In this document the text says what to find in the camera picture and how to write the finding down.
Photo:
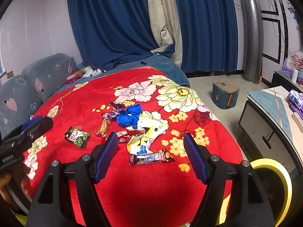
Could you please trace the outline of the left hand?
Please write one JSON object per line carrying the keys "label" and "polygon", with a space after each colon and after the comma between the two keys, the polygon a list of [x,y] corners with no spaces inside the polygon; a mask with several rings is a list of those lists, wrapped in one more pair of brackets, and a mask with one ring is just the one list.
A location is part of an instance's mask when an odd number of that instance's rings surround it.
{"label": "left hand", "polygon": [[23,163],[1,171],[1,196],[13,209],[30,206],[30,182],[27,176],[29,172],[30,169]]}

